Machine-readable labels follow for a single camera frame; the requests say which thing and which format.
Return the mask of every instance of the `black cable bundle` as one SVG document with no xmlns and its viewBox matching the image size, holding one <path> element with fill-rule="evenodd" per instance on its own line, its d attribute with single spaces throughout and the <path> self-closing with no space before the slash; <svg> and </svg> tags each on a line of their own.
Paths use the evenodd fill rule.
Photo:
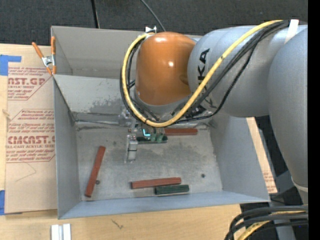
<svg viewBox="0 0 320 240">
<path fill-rule="evenodd" d="M 216 108 L 215 112 L 213 114 L 207 115 L 207 116 L 203 116 L 203 117 L 196 117 L 196 118 L 192 118 L 192 119 L 185 119 L 185 120 L 179 120 L 177 122 L 175 122 L 175 124 L 179 124 L 179 123 L 185 123 L 185 122 L 189 122 L 189 121 L 194 121 L 194 120 L 201 120 L 201 119 L 206 119 L 206 118 L 210 118 L 212 116 L 214 116 L 215 114 L 217 114 L 222 106 L 224 105 L 227 97 L 229 96 L 231 90 L 233 89 L 233 87 L 235 86 L 235 84 L 237 83 L 239 77 L 241 76 L 241 74 L 244 72 L 245 68 L 247 67 L 254 51 L 255 48 L 257 47 L 258 43 L 260 41 L 262 41 L 263 39 L 265 39 L 266 37 L 268 37 L 269 35 L 285 29 L 289 26 L 290 21 L 289 20 L 282 20 L 279 22 L 275 22 L 269 26 L 264 27 L 263 29 L 261 29 L 258 33 L 256 33 L 247 43 L 245 43 L 245 45 L 236 53 L 236 55 L 230 60 L 230 62 L 227 64 L 227 66 L 223 69 L 223 71 L 221 72 L 221 74 L 215 79 L 215 81 L 206 89 L 206 91 L 202 94 L 202 96 L 190 107 L 190 111 L 194 110 L 195 108 L 197 108 L 204 100 L 205 98 L 207 98 L 207 96 L 211 93 L 211 91 L 218 85 L 218 83 L 223 79 L 223 77 L 230 71 L 230 69 L 247 53 L 250 51 L 250 54 L 246 60 L 246 62 L 243 64 L 243 66 L 241 67 L 240 71 L 238 72 L 238 74 L 236 75 L 236 77 L 234 78 L 232 84 L 229 86 L 229 88 L 227 89 L 224 97 L 222 98 L 221 103 L 219 104 L 219 106 Z"/>
<path fill-rule="evenodd" d="M 307 225 L 309 219 L 308 212 L 308 205 L 284 205 L 276 207 L 256 208 L 244 211 L 232 220 L 229 226 L 229 232 L 226 234 L 224 240 L 234 240 L 235 232 L 242 229 L 243 227 L 250 226 L 258 222 L 265 222 L 263 226 L 257 229 L 259 231 L 273 229 L 276 227 Z M 275 220 L 293 221 L 272 224 Z"/>
</svg>

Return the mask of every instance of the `blue tape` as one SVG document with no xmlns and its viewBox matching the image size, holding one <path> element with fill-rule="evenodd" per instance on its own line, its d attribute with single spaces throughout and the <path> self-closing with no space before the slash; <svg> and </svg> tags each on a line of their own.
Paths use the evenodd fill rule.
<svg viewBox="0 0 320 240">
<path fill-rule="evenodd" d="M 0 190 L 0 216 L 5 215 L 5 191 Z"/>
<path fill-rule="evenodd" d="M 0 54 L 0 76 L 8 75 L 9 62 L 21 62 L 21 56 L 10 56 Z"/>
</svg>

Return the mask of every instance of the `black cord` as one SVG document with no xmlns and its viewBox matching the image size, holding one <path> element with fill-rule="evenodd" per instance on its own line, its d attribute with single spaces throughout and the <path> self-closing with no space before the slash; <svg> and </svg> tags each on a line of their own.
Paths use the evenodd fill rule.
<svg viewBox="0 0 320 240">
<path fill-rule="evenodd" d="M 282 20 L 279 22 L 275 22 L 265 28 L 263 28 L 261 31 L 259 31 L 258 33 L 256 33 L 246 44 L 243 45 L 243 47 L 241 47 L 241 49 L 237 52 L 237 54 L 230 60 L 230 62 L 228 63 L 228 65 L 223 69 L 223 71 L 221 72 L 221 74 L 214 80 L 214 82 L 206 89 L 206 91 L 203 93 L 203 95 L 191 106 L 191 110 L 198 107 L 204 100 L 205 98 L 211 93 L 211 91 L 218 85 L 218 83 L 223 79 L 223 77 L 229 72 L 229 70 L 249 51 L 251 50 L 251 53 L 248 57 L 248 59 L 246 60 L 244 66 L 242 67 L 242 71 L 239 74 L 239 76 L 242 74 L 243 70 L 246 68 L 246 66 L 249 63 L 249 60 L 253 54 L 254 49 L 256 48 L 257 44 L 265 39 L 266 37 L 268 37 L 269 35 L 273 34 L 274 32 L 286 28 L 289 25 L 289 21 L 288 20 Z M 229 90 L 229 92 L 227 93 L 227 95 L 225 95 L 224 97 L 224 101 L 225 99 L 228 97 L 231 89 Z M 217 111 L 213 114 L 215 115 L 216 113 L 219 112 L 219 110 L 221 109 L 221 107 L 223 106 L 224 102 L 222 102 L 222 104 L 220 104 L 217 108 Z"/>
<path fill-rule="evenodd" d="M 244 65 L 242 66 L 242 68 L 240 69 L 240 71 L 238 72 L 238 74 L 236 75 L 236 77 L 234 78 L 233 82 L 231 83 L 231 85 L 229 86 L 229 88 L 227 89 L 224 97 L 222 98 L 222 101 L 220 103 L 220 105 L 217 107 L 217 109 L 215 110 L 214 113 L 207 115 L 207 116 L 200 116 L 200 117 L 191 117 L 191 118 L 187 118 L 187 119 L 182 119 L 182 120 L 177 120 L 176 122 L 173 123 L 173 125 L 176 124 L 181 124 L 181 123 L 187 123 L 187 122 L 192 122 L 192 121 L 197 121 L 197 120 L 203 120 L 203 119 L 207 119 L 210 118 L 214 115 L 216 115 L 221 108 L 223 107 L 227 97 L 229 96 L 231 90 L 233 89 L 233 87 L 235 86 L 235 84 L 237 83 L 239 77 L 241 76 L 241 74 L 243 73 L 243 71 L 245 70 L 245 68 L 247 67 L 253 52 L 255 50 L 255 48 L 257 47 L 258 43 L 263 40 L 264 38 L 266 38 L 267 36 L 271 35 L 272 33 L 278 31 L 279 29 L 283 29 L 288 27 L 289 25 L 289 21 L 288 20 L 282 20 L 279 22 L 275 22 L 269 26 L 264 27 L 263 29 L 261 29 L 258 33 L 256 33 L 246 44 L 244 44 L 244 46 L 237 52 L 237 54 L 230 60 L 230 62 L 228 63 L 228 65 L 224 68 L 222 74 L 214 81 L 214 83 L 211 84 L 211 86 L 206 90 L 206 92 L 200 97 L 202 100 L 200 102 L 196 101 L 196 103 L 194 105 L 192 105 L 189 108 L 189 111 L 192 111 L 193 109 L 195 109 L 196 107 L 198 107 L 200 105 L 200 103 L 209 95 L 209 93 L 213 90 L 213 88 L 215 88 L 215 86 L 220 82 L 220 80 L 225 76 L 225 74 L 248 52 L 250 51 L 250 54 L 246 60 L 246 62 L 244 63 Z M 154 121 L 151 119 L 148 119 L 148 121 L 153 122 L 153 123 L 159 123 L 159 121 Z"/>
<path fill-rule="evenodd" d="M 286 227 L 286 226 L 294 227 L 294 226 L 302 226 L 302 225 L 308 225 L 308 224 L 309 224 L 308 220 L 295 220 L 295 221 L 282 222 L 282 223 L 276 223 L 276 224 L 271 224 L 269 222 L 269 223 L 266 223 L 265 225 L 259 227 L 256 231 L 254 231 L 248 237 L 252 237 L 253 235 L 258 234 L 258 233 L 260 233 L 262 231 L 275 229 L 275 228 L 278 228 L 278 227 Z"/>
<path fill-rule="evenodd" d="M 126 87 L 127 87 L 127 90 L 128 90 L 128 93 L 130 93 L 130 88 L 132 86 L 135 85 L 136 81 L 133 80 L 131 81 L 130 80 L 130 71 L 131 71 L 131 65 L 132 65 L 132 60 L 133 60 L 133 57 L 135 55 L 135 52 L 138 50 L 138 47 L 140 45 L 140 43 L 142 42 L 143 40 L 137 42 L 135 44 L 135 46 L 132 48 L 131 52 L 130 52 L 130 55 L 129 55 L 129 63 L 128 63 L 128 66 L 126 68 L 126 78 L 127 78 L 127 84 L 126 84 Z M 120 94 L 121 94 L 121 98 L 123 100 L 123 103 L 125 105 L 125 108 L 127 109 L 127 111 L 138 121 L 141 121 L 140 119 L 138 119 L 138 117 L 134 114 L 134 112 L 132 111 L 132 109 L 128 106 L 127 102 L 126 102 L 126 98 L 125 98 L 125 95 L 124 95 L 124 91 L 122 89 L 122 85 L 123 85 L 123 82 L 122 82 L 122 76 L 121 76 L 121 73 L 120 73 Z M 134 106 L 139 110 L 139 112 L 141 114 L 143 114 L 146 118 L 148 118 L 148 115 L 145 113 L 148 112 L 154 119 L 156 122 L 159 122 L 159 118 L 152 112 L 150 111 L 148 108 L 144 107 L 144 108 L 141 108 L 139 107 L 138 103 L 133 99 L 131 98 L 132 102 L 134 103 Z"/>
<path fill-rule="evenodd" d="M 233 226 L 229 232 L 226 234 L 224 240 L 231 240 L 233 239 L 233 235 L 238 230 L 242 229 L 245 226 L 250 226 L 257 222 L 265 222 L 265 221 L 274 221 L 274 220 L 293 220 L 293 219 L 308 219 L 309 215 L 306 213 L 290 213 L 290 214 L 277 214 L 277 215 L 266 215 L 266 216 L 259 216 L 255 218 L 251 218 L 241 222 L 235 226 Z"/>
<path fill-rule="evenodd" d="M 261 216 L 267 213 L 275 213 L 275 212 L 292 212 L 292 211 L 303 211 L 307 212 L 309 210 L 308 205 L 282 205 L 276 207 L 261 207 L 243 211 L 239 215 L 237 215 L 230 223 L 229 229 L 237 224 L 238 221 L 250 217 L 250 216 Z"/>
<path fill-rule="evenodd" d="M 94 25 L 96 29 L 100 29 L 100 24 L 98 20 L 98 14 L 96 10 L 96 3 L 95 0 L 90 0 L 91 1 L 91 7 L 92 7 L 92 12 L 93 12 L 93 18 L 94 18 Z"/>
<path fill-rule="evenodd" d="M 154 13 L 154 11 L 150 8 L 150 6 L 144 1 L 144 0 L 140 0 L 144 6 L 151 12 L 151 14 L 153 15 L 153 17 L 156 19 L 156 21 L 159 23 L 159 25 L 161 26 L 161 28 L 163 29 L 163 31 L 166 31 L 165 27 L 162 25 L 161 21 L 158 19 L 157 15 Z"/>
</svg>

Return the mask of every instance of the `red stick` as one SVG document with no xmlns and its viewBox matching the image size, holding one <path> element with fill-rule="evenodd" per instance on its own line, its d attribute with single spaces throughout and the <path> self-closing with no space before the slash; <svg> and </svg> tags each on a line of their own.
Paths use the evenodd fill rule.
<svg viewBox="0 0 320 240">
<path fill-rule="evenodd" d="M 164 134 L 167 136 L 184 136 L 196 135 L 198 130 L 196 128 L 165 128 Z"/>
<path fill-rule="evenodd" d="M 157 179 L 133 181 L 131 182 L 131 188 L 134 190 L 134 189 L 152 188 L 157 186 L 176 185 L 176 184 L 181 184 L 180 177 L 157 178 Z"/>
<path fill-rule="evenodd" d="M 105 151 L 106 151 L 106 148 L 104 146 L 100 146 L 98 149 L 98 152 L 96 154 L 94 165 L 93 165 L 93 168 L 91 171 L 91 176 L 90 176 L 88 185 L 86 186 L 86 190 L 85 190 L 85 194 L 84 194 L 88 198 L 90 198 L 92 196 L 92 193 L 94 191 L 95 184 L 96 184 L 97 177 L 98 177 L 98 173 L 100 170 L 102 159 L 104 158 Z"/>
</svg>

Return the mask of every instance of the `yellow cable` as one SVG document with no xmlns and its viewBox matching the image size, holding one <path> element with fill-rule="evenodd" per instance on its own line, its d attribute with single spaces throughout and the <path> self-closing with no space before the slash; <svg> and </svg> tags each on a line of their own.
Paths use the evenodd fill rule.
<svg viewBox="0 0 320 240">
<path fill-rule="evenodd" d="M 271 215 L 277 215 L 277 214 L 295 214 L 295 213 L 304 213 L 303 210 L 297 210 L 297 211 L 278 211 L 274 212 Z M 246 240 L 249 236 L 252 235 L 253 232 L 255 232 L 257 229 L 261 228 L 264 224 L 267 224 L 270 222 L 270 220 L 260 221 L 257 223 L 252 224 L 250 227 L 248 227 L 239 237 L 237 240 Z"/>
<path fill-rule="evenodd" d="M 122 89 L 123 89 L 123 93 L 124 93 L 124 97 L 125 100 L 128 104 L 128 106 L 131 108 L 131 110 L 133 111 L 133 113 L 144 123 L 146 123 L 149 126 L 152 127 L 167 127 L 172 125 L 174 122 L 176 122 L 177 120 L 179 120 L 184 114 L 185 112 L 190 108 L 190 106 L 195 102 L 196 98 L 200 95 L 200 93 L 202 92 L 202 90 L 204 89 L 204 87 L 206 86 L 206 84 L 209 82 L 210 78 L 212 77 L 212 75 L 214 74 L 214 72 L 217 70 L 217 68 L 220 66 L 220 64 L 224 61 L 224 59 L 241 43 L 243 42 L 246 38 L 248 38 L 249 36 L 251 36 L 252 34 L 254 34 L 255 32 L 259 31 L 260 29 L 269 26 L 275 22 L 279 22 L 281 20 L 271 20 L 271 21 L 267 21 L 264 22 L 258 26 L 253 27 L 252 29 L 250 29 L 248 32 L 246 32 L 245 34 L 243 34 L 238 40 L 236 40 L 232 45 L 230 45 L 230 47 L 225 50 L 225 52 L 222 54 L 221 57 L 219 57 L 217 59 L 217 61 L 214 63 L 214 65 L 212 66 L 212 68 L 209 70 L 209 72 L 207 73 L 207 75 L 205 76 L 205 78 L 203 79 L 203 81 L 201 82 L 201 84 L 199 84 L 198 88 L 195 90 L 195 92 L 193 93 L 193 95 L 190 97 L 190 99 L 186 102 L 186 104 L 184 105 L 184 107 L 171 119 L 169 119 L 168 121 L 165 122 L 152 122 L 149 119 L 145 118 L 135 107 L 135 105 L 133 104 L 133 102 L 131 101 L 130 98 L 130 94 L 128 92 L 127 89 L 127 82 L 126 82 L 126 68 L 127 68 L 127 62 L 128 62 L 128 58 L 130 56 L 131 50 L 134 48 L 134 46 L 142 39 L 144 39 L 145 37 L 147 37 L 148 35 L 153 35 L 153 33 L 145 33 L 140 35 L 135 41 L 133 41 L 133 43 L 131 44 L 131 46 L 129 47 L 129 49 L 127 50 L 125 57 L 124 57 L 124 61 L 123 61 L 123 66 L 122 66 L 122 71 L 121 71 L 121 78 L 122 78 Z"/>
</svg>

